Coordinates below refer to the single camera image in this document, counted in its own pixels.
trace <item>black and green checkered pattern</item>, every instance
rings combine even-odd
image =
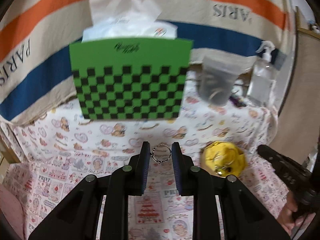
[[[94,67],[73,71],[86,119],[156,119],[179,115],[187,66]]]

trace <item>patterned tablecloth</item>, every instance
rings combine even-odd
[[[1,125],[2,137],[20,149],[13,131],[21,146],[20,158],[25,154],[22,163],[10,166],[4,185],[22,203],[28,238],[87,174],[101,177],[128,164],[143,141],[151,147],[177,141],[183,153],[199,165],[202,147],[209,141],[225,140],[245,150],[248,166],[240,179],[276,217],[287,188],[255,153],[258,145],[268,141],[274,123],[275,115],[266,108],[238,109],[230,102],[225,107],[208,105],[198,97],[192,80],[186,82],[180,116],[174,120],[90,122],[82,117],[75,99],[29,126]],[[158,165],[151,159],[145,194],[129,199],[129,238],[192,239],[192,221],[193,199],[177,194],[172,162]],[[59,228],[48,233],[62,234]]]

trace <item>spray bottle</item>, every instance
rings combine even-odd
[[[256,53],[262,54],[262,59],[258,59],[253,65],[253,73],[248,88],[247,97],[257,106],[269,106],[270,94],[276,84],[276,69],[271,62],[271,52],[275,49],[271,41],[261,42]]]

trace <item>orange stripe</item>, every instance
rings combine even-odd
[[[33,28],[47,15],[80,0],[40,0],[33,7],[16,17],[0,32],[0,61],[25,39]],[[235,3],[251,8],[252,12],[268,19],[274,25],[284,29],[285,13],[267,0],[215,0]]]

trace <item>white tissue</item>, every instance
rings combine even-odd
[[[177,27],[155,21],[161,13],[155,0],[89,0],[93,26],[82,41],[116,37],[175,39]]]

